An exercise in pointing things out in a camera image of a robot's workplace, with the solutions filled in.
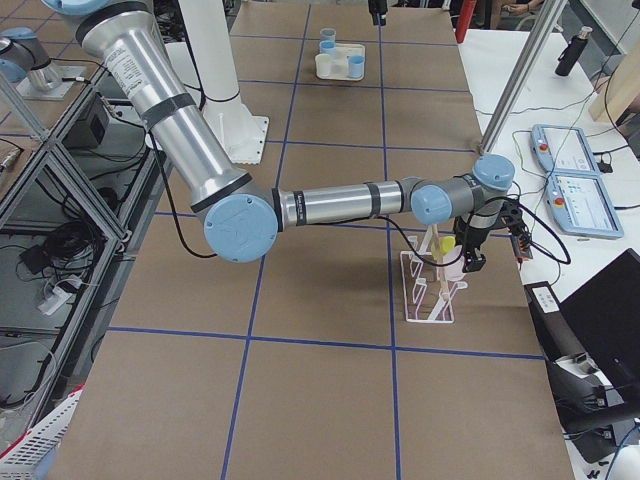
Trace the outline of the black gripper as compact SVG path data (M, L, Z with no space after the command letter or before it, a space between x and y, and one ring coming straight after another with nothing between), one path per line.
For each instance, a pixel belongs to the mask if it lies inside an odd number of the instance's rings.
M481 252L481 246L492 227L492 217L456 217L454 219L453 231L456 244L462 247L464 273L480 271L486 264L486 256Z

